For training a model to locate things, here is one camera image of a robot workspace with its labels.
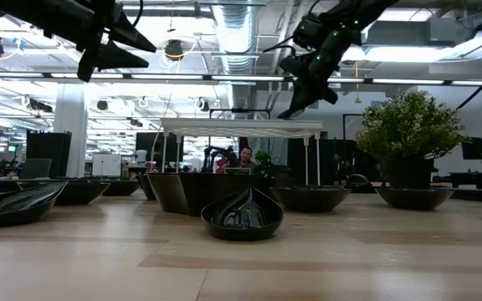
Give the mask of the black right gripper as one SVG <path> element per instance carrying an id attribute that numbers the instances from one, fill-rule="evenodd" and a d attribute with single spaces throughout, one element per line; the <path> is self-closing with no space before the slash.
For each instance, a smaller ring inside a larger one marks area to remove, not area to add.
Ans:
<path id="1" fill-rule="evenodd" d="M 320 99 L 334 105 L 337 93 L 327 86 L 332 73 L 339 70 L 345 52 L 353 45 L 361 45 L 359 24 L 299 24 L 278 48 L 289 48 L 279 66 L 290 74 L 293 96 L 290 107 L 278 119 L 294 119 Z M 320 94 L 313 86 L 323 86 Z"/>

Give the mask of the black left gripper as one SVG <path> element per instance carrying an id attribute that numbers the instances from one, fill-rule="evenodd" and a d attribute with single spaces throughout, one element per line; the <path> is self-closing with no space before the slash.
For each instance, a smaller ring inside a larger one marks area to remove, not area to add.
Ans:
<path id="1" fill-rule="evenodd" d="M 146 68 L 149 63 L 113 42 L 102 43 L 106 28 L 110 38 L 147 52 L 156 46 L 142 35 L 126 16 L 123 5 L 114 1 L 73 1 L 71 12 L 79 25 L 75 49 L 81 53 L 77 77 L 89 82 L 95 69 Z"/>

